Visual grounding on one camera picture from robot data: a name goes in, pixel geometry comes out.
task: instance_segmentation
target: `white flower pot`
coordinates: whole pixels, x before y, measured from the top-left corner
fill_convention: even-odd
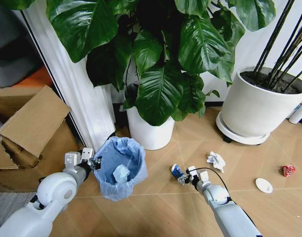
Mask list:
[[[245,137],[257,137],[275,130],[290,112],[302,101],[302,80],[293,85],[300,94],[281,94],[258,88],[246,82],[240,73],[253,71],[254,67],[239,70],[222,106],[222,119],[234,133]],[[268,74],[270,68],[263,68]],[[285,80],[294,76],[286,75]]]
[[[171,117],[161,126],[151,126],[141,118],[136,107],[127,109],[127,115],[131,137],[146,150],[157,150],[170,142],[175,123]]]

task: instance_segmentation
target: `blue plastic bag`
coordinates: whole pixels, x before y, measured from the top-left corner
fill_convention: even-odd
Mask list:
[[[94,175],[100,183],[100,192],[107,199],[119,201],[133,192],[134,185],[147,178],[145,150],[134,139],[128,137],[109,138],[95,154],[94,159],[101,158],[101,169]],[[113,172],[124,164],[130,171],[128,181],[116,182]]]

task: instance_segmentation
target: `cardboard box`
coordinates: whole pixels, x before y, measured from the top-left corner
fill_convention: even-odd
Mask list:
[[[79,149],[68,112],[45,86],[0,128],[0,192],[33,192],[40,178],[62,171],[64,154]]]
[[[43,87],[7,87],[0,89],[0,121],[6,122]]]

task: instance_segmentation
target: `gray carpet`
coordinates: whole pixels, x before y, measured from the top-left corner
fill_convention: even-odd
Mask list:
[[[0,226],[16,210],[25,206],[35,193],[0,193]]]

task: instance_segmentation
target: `white door frame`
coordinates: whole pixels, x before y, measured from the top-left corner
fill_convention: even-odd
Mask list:
[[[86,60],[73,63],[45,15],[45,0],[21,11],[40,56],[59,92],[71,108],[70,117],[87,147],[97,150],[115,131],[110,88],[93,87]]]

